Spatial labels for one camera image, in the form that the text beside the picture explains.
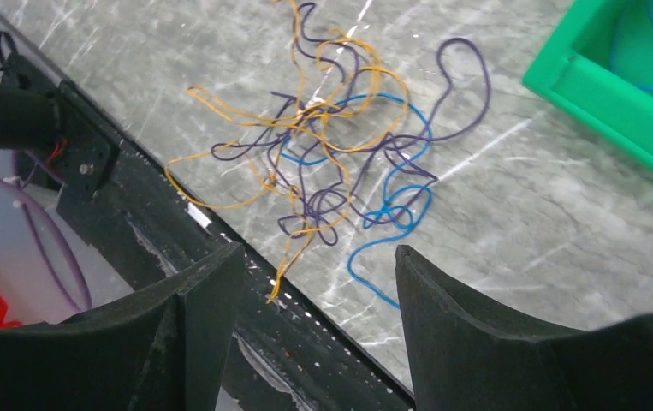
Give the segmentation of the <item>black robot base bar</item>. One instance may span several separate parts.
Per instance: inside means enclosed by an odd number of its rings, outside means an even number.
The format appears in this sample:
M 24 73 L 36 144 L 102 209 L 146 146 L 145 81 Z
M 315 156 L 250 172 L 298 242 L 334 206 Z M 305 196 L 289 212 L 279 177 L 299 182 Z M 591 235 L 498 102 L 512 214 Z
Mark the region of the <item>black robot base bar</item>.
M 2 30 L 0 71 L 0 148 L 63 147 L 64 217 L 88 215 L 79 235 L 96 246 L 133 292 L 236 243 L 212 246 L 140 149 L 70 82 L 51 83 Z

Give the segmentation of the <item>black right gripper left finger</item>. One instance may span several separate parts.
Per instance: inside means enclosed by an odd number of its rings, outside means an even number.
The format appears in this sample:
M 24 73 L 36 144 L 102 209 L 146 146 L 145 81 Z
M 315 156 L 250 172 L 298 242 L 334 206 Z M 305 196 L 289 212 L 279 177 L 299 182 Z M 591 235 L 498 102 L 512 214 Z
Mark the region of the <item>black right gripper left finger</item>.
M 0 330 L 0 410 L 212 410 L 245 274 L 232 243 L 59 324 Z

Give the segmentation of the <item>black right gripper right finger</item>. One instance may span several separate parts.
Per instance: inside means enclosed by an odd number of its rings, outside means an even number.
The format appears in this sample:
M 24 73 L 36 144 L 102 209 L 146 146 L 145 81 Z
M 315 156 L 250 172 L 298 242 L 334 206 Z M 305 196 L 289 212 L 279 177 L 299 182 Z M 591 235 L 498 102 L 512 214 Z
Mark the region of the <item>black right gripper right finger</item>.
M 581 331 L 511 308 L 407 245 L 395 277 L 419 410 L 653 410 L 653 313 Z

